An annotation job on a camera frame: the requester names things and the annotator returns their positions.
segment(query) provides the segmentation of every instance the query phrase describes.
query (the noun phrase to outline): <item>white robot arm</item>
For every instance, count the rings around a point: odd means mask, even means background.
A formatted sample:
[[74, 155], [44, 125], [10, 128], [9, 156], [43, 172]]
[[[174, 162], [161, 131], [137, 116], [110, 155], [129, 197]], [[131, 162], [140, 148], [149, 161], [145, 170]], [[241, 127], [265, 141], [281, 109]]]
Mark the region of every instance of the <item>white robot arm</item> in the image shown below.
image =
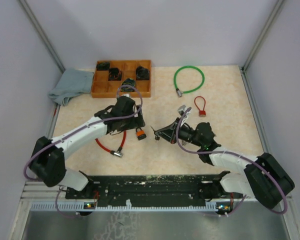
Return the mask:
[[[271, 154], [264, 152], [260, 156], [251, 156], [230, 152], [216, 143], [210, 123], [201, 122], [193, 129], [184, 121], [189, 117], [190, 108], [183, 105], [178, 112], [181, 118], [177, 117], [169, 126], [154, 130], [155, 139], [163, 138], [171, 144], [181, 139], [183, 143], [194, 144], [200, 147], [197, 154], [204, 163], [231, 170], [222, 172], [214, 181], [220, 195], [240, 193], [255, 197], [265, 207], [272, 209], [283, 199], [283, 194], [286, 196], [294, 189], [294, 182]], [[178, 144], [186, 152], [196, 153]], [[266, 174], [256, 165], [261, 166]], [[267, 175], [278, 183], [283, 193]]]
[[32, 156], [44, 148], [29, 164], [29, 168], [48, 186], [61, 185], [76, 191], [89, 191], [93, 184], [81, 171], [66, 168], [65, 160], [89, 141], [98, 139], [113, 131], [125, 131], [145, 126], [141, 107], [136, 106], [137, 116], [133, 115], [136, 103], [127, 96], [117, 99], [115, 105], [97, 112], [90, 120], [63, 135], [37, 140]]

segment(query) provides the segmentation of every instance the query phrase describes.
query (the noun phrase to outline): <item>padlock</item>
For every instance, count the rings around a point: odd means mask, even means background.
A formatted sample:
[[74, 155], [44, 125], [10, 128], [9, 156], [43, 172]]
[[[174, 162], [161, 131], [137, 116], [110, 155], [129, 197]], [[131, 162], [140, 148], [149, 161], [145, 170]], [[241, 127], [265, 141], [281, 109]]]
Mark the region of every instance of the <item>padlock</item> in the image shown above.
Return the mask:
[[141, 128], [136, 128], [135, 129], [135, 134], [136, 134], [138, 140], [142, 140], [142, 139], [145, 139], [147, 137], [147, 135], [145, 134], [145, 132]]

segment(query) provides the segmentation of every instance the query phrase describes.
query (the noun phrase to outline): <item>marble-patterned surface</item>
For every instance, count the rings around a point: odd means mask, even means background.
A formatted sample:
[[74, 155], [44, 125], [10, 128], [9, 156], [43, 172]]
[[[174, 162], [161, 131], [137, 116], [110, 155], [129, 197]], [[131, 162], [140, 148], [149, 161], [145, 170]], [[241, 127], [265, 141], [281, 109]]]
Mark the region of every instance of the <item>marble-patterned surface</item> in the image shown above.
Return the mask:
[[[143, 99], [142, 108], [146, 139], [138, 141], [135, 131], [128, 131], [122, 158], [105, 152], [91, 141], [75, 152], [66, 161], [66, 166], [88, 175], [219, 173], [221, 168], [202, 163], [198, 155], [182, 151], [177, 144], [172, 145], [163, 139], [155, 141], [150, 126], [159, 129], [171, 124], [179, 116], [177, 109], [183, 104], [192, 107], [187, 123], [193, 128], [200, 122], [210, 122], [218, 143], [248, 155], [261, 154], [261, 142], [238, 66], [200, 66], [205, 75], [204, 85], [181, 98], [178, 98], [173, 86], [173, 76], [178, 68], [152, 68], [152, 97]], [[182, 91], [192, 89], [200, 82], [201, 75], [194, 69], [184, 69], [178, 74], [177, 83]], [[199, 117], [194, 105], [194, 98], [198, 95], [207, 101], [207, 115], [203, 118]], [[92, 98], [89, 94], [72, 99], [68, 106], [61, 107], [54, 135], [70, 131], [114, 103], [114, 98]], [[116, 150], [121, 139], [122, 134], [106, 135], [100, 141]], [[198, 150], [198, 147], [189, 144], [186, 148]]]

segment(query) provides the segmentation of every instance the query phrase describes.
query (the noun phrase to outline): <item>white wall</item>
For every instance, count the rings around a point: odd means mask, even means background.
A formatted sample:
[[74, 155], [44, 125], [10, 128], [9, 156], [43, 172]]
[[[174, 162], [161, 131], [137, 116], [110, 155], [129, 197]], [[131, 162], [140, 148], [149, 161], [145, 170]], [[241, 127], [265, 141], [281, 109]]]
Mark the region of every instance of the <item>white wall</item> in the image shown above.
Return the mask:
[[16, 0], [0, 1], [0, 240], [8, 238], [25, 179], [22, 171], [47, 130], [47, 97], [61, 73]]
[[240, 65], [276, 0], [27, 0], [66, 68]]
[[300, 0], [286, 1], [247, 73], [270, 148], [295, 182], [300, 213]]

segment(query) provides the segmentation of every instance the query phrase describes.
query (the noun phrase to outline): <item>black metal base plate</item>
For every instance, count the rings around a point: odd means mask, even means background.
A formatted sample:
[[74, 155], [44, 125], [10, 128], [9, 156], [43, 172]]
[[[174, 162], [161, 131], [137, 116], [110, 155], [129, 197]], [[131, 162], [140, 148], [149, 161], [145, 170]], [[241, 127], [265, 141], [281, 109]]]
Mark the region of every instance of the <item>black metal base plate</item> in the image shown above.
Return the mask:
[[219, 198], [212, 180], [218, 175], [129, 175], [89, 176], [94, 182], [90, 196], [68, 188], [66, 199], [93, 199], [98, 207], [204, 207], [205, 199]]

